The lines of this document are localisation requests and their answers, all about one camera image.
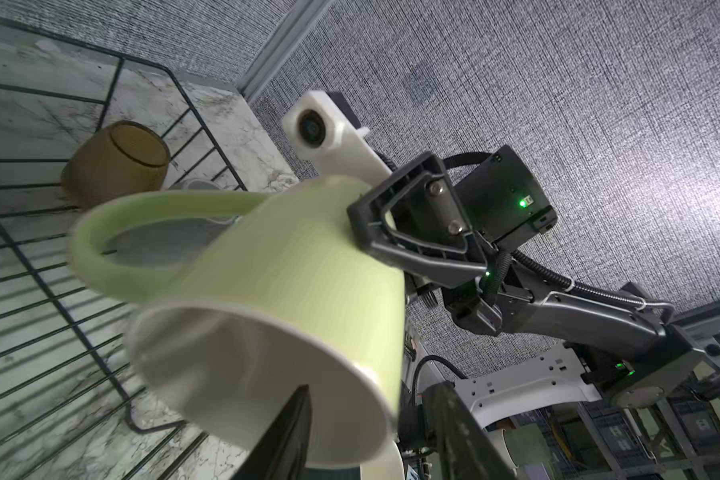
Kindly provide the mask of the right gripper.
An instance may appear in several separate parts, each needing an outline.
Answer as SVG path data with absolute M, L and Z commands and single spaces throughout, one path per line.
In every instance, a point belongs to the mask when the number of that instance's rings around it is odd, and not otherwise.
M 431 152 L 397 169 L 347 208 L 359 248 L 440 291 L 451 320 L 496 336 L 500 310 L 487 296 L 493 276 L 443 161 Z

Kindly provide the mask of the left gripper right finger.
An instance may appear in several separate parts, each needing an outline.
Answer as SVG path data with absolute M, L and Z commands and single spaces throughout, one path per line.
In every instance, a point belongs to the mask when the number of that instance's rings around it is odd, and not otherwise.
M 443 479 L 515 479 L 453 386 L 427 388 L 422 405 L 426 439 L 440 457 Z

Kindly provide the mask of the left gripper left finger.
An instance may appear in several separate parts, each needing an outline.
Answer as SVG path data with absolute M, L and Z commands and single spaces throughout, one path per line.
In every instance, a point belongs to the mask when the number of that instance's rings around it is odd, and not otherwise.
M 312 425 L 309 387 L 296 388 L 232 479 L 300 479 Z

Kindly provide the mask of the light green mug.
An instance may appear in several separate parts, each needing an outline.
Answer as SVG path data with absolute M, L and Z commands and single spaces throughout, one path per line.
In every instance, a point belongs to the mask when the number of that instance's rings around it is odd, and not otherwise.
M 68 240 L 75 275 L 129 303 L 123 344 L 166 406 L 245 450 L 307 386 L 306 462 L 343 469 L 393 438 L 400 395 L 404 277 L 360 250 L 347 209 L 369 191 L 325 176 L 273 193 L 150 192 L 102 204 Z M 233 218 L 197 258 L 165 268 L 115 263 L 109 241 L 167 220 Z

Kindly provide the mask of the grey mug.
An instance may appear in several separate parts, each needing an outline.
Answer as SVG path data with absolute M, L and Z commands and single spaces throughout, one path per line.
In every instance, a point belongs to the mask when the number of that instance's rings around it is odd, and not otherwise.
M 132 228 L 106 247 L 121 265 L 163 268 L 197 258 L 239 216 L 168 220 Z

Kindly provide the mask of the black wire dish rack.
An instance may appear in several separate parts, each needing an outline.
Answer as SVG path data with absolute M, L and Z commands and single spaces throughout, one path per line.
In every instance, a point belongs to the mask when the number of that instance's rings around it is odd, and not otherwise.
M 245 189 L 218 140 L 237 106 L 157 64 L 0 19 L 0 479 L 226 479 L 242 460 L 133 372 L 130 306 L 68 268 L 81 210 L 61 185 L 81 144 L 128 120 L 166 143 L 167 185 Z

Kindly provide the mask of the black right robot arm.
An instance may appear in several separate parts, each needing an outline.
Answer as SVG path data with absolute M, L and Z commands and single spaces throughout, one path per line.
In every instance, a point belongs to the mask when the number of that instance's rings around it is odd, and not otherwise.
M 678 388 L 702 400 L 720 395 L 719 377 L 692 380 L 712 353 L 674 323 L 670 303 L 633 284 L 588 285 L 522 252 L 558 216 L 509 146 L 424 153 L 347 213 L 361 249 L 404 271 L 414 293 L 443 305 L 456 326 L 563 340 L 583 359 L 585 382 L 615 406 L 649 406 Z

